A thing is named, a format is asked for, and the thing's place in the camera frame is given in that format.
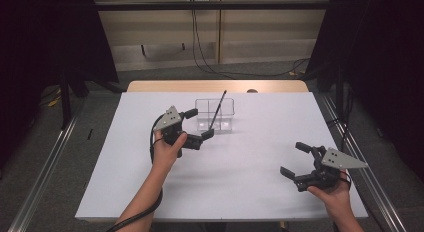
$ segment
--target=transparent container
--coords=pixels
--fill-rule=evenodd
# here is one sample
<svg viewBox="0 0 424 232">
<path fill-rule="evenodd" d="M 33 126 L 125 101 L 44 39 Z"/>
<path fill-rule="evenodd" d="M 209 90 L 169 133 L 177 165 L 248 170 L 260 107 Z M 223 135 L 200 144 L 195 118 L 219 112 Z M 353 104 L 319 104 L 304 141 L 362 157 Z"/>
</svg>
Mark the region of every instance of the transparent container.
<svg viewBox="0 0 424 232">
<path fill-rule="evenodd" d="M 196 100 L 196 109 L 198 109 L 199 112 L 197 115 L 197 130 L 206 131 L 209 129 L 220 100 L 221 99 Z M 212 128 L 223 131 L 232 130 L 233 117 L 234 100 L 231 98 L 224 98 Z"/>
</svg>

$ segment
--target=human hand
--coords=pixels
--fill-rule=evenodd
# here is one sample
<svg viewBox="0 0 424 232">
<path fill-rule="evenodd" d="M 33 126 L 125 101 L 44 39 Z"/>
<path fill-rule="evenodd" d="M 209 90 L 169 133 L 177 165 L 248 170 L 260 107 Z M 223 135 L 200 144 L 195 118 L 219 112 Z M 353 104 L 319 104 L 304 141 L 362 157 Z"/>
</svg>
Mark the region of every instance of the human hand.
<svg viewBox="0 0 424 232">
<path fill-rule="evenodd" d="M 167 144 L 162 139 L 161 131 L 155 131 L 155 144 L 154 144 L 154 160 L 152 169 L 158 169 L 168 173 L 172 165 L 177 160 L 178 150 L 183 147 L 187 140 L 187 133 L 183 132 L 173 145 Z"/>
<path fill-rule="evenodd" d="M 353 215 L 349 184 L 345 182 L 346 177 L 346 171 L 343 170 L 340 173 L 342 180 L 335 187 L 324 191 L 315 186 L 309 186 L 307 190 L 324 202 L 328 215 L 337 224 L 340 231 L 362 231 Z"/>
</svg>

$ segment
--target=human arm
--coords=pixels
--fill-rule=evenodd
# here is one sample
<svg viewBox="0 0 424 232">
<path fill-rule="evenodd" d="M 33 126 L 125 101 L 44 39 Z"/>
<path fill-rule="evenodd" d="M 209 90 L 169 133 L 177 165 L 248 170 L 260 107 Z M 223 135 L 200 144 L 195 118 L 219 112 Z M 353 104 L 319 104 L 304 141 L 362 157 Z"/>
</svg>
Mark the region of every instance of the human arm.
<svg viewBox="0 0 424 232">
<path fill-rule="evenodd" d="M 344 180 L 347 177 L 345 173 L 341 172 L 341 178 Z M 340 232 L 363 232 L 352 211 L 348 183 L 339 181 L 328 191 L 309 186 L 308 191 L 324 202 L 328 215 Z"/>
<path fill-rule="evenodd" d="M 187 134 L 182 133 L 174 145 L 171 146 L 161 139 L 162 135 L 160 131 L 156 131 L 154 135 L 155 141 L 157 142 L 154 144 L 155 159 L 153 160 L 150 173 L 116 223 L 145 211 L 153 203 L 155 203 L 162 189 L 163 183 L 165 182 L 166 176 L 171 170 L 172 165 L 177 160 L 178 150 L 183 146 L 187 139 Z M 153 213 L 150 213 L 149 215 L 123 227 L 118 231 L 149 231 L 152 221 Z"/>
</svg>

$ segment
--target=white paper sheet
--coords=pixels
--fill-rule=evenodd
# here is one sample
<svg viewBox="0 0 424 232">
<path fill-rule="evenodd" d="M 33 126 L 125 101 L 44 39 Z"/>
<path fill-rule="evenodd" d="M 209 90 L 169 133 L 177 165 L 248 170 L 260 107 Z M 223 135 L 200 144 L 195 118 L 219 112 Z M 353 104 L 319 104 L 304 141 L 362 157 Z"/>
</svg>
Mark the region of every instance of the white paper sheet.
<svg viewBox="0 0 424 232">
<path fill-rule="evenodd" d="M 179 112 L 196 99 L 221 93 L 124 93 L 76 218 L 114 220 L 125 209 L 151 168 L 153 122 L 171 105 Z M 323 203 L 280 174 L 309 174 L 313 157 L 296 142 L 336 148 L 312 93 L 227 93 L 234 99 L 231 133 L 216 135 L 201 149 L 183 149 L 163 187 L 158 221 L 242 221 L 324 218 Z M 196 117 L 183 129 L 196 131 Z M 353 211 L 367 213 L 354 187 Z"/>
</svg>

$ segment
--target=table surface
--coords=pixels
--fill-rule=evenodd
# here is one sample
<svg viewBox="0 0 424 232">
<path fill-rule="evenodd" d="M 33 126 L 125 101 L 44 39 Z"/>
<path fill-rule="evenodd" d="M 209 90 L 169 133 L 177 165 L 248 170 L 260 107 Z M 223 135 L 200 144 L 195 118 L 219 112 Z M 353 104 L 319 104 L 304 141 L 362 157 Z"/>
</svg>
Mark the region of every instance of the table surface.
<svg viewBox="0 0 424 232">
<path fill-rule="evenodd" d="M 239 93 L 246 92 L 249 89 L 265 93 L 251 95 Z M 236 116 L 235 123 L 233 123 L 236 128 L 230 134 L 218 133 L 210 141 L 205 141 L 200 151 L 183 151 L 183 158 L 178 161 L 177 166 L 174 166 L 175 168 L 173 168 L 164 185 L 165 196 L 162 205 L 155 213 L 156 220 L 240 221 L 249 219 L 264 221 L 326 217 L 322 202 L 308 193 L 297 192 L 293 182 L 279 175 L 279 166 L 293 169 L 298 175 L 310 173 L 313 169 L 313 158 L 311 155 L 296 150 L 294 148 L 296 141 L 293 138 L 286 141 L 286 139 L 279 139 L 279 136 L 282 136 L 282 138 L 305 138 L 302 142 L 313 146 L 325 145 L 326 147 L 334 147 L 334 141 L 313 95 L 303 93 L 308 91 L 304 82 L 271 80 L 132 82 L 128 89 L 131 93 L 126 93 L 121 98 L 120 106 L 115 114 L 115 118 L 120 119 L 117 119 L 119 121 L 114 119 L 112 122 L 108 138 L 99 156 L 90 184 L 87 187 L 86 195 L 83 197 L 76 217 L 88 221 L 116 219 L 136 192 L 139 186 L 137 183 L 141 183 L 142 177 L 147 175 L 149 165 L 143 163 L 148 161 L 149 158 L 147 154 L 140 155 L 139 148 L 140 146 L 146 147 L 148 145 L 140 142 L 138 137 L 138 139 L 131 138 L 134 136 L 127 135 L 122 140 L 122 136 L 119 135 L 129 132 L 130 134 L 137 134 L 141 138 L 148 137 L 149 131 L 144 131 L 140 128 L 146 127 L 143 124 L 149 123 L 146 120 L 153 121 L 153 117 L 157 117 L 157 108 L 168 105 L 170 101 L 178 101 L 178 106 L 182 105 L 185 110 L 186 107 L 192 105 L 191 102 L 194 98 L 211 95 L 220 97 L 223 90 L 228 91 L 228 98 L 233 97 L 235 100 Z M 132 93 L 141 91 L 177 91 L 177 93 Z M 194 91 L 217 93 L 192 93 Z M 267 104 L 267 101 L 270 103 L 276 101 L 275 104 L 278 105 L 285 103 L 288 106 L 263 106 Z M 261 105 L 260 108 L 246 113 L 247 110 L 256 107 L 258 104 Z M 146 106 L 152 108 L 151 110 L 153 111 L 146 110 Z M 284 116 L 286 118 L 284 122 L 280 121 L 284 126 L 278 126 L 278 123 L 272 121 L 268 121 L 270 122 L 268 123 L 254 119 L 261 113 L 268 113 L 272 118 L 279 115 Z M 193 125 L 195 123 L 191 120 L 185 122 L 184 126 L 195 130 L 196 127 Z M 277 128 L 274 128 L 276 130 L 274 135 L 265 136 L 264 133 L 255 132 L 255 129 L 265 131 L 269 130 L 269 128 L 272 129 L 275 125 L 277 125 Z M 123 146 L 125 147 L 123 149 L 125 153 L 128 151 L 133 152 L 128 152 L 129 154 L 125 154 L 125 156 L 121 156 L 121 154 L 119 156 L 120 161 L 117 161 L 117 157 L 114 154 L 119 149 L 122 151 Z M 232 153 L 238 150 L 243 151 L 243 155 Z M 262 150 L 270 152 L 263 152 L 265 154 L 258 155 L 256 151 L 261 151 L 262 153 Z M 141 163 L 143 166 L 134 161 L 144 161 Z M 117 172 L 111 172 L 108 169 L 115 166 L 125 170 L 125 172 L 116 174 Z M 110 181 L 105 180 L 109 179 L 126 190 L 123 192 L 122 189 L 118 189 L 113 196 L 118 197 L 121 193 L 126 194 L 122 198 L 115 198 L 114 202 L 116 204 L 114 206 L 99 208 L 99 206 L 103 206 L 101 201 L 107 199 L 104 194 L 109 191 L 104 191 L 114 190 L 114 188 L 107 189 Z M 234 181 L 241 180 L 243 180 L 243 183 L 240 183 L 240 185 L 234 183 Z M 366 217 L 365 209 L 360 202 L 356 189 L 352 191 L 351 195 L 354 202 L 355 215 Z M 214 209 L 210 209 L 211 212 L 205 212 L 208 211 L 207 208 L 210 208 L 211 205 L 213 205 Z"/>
</svg>

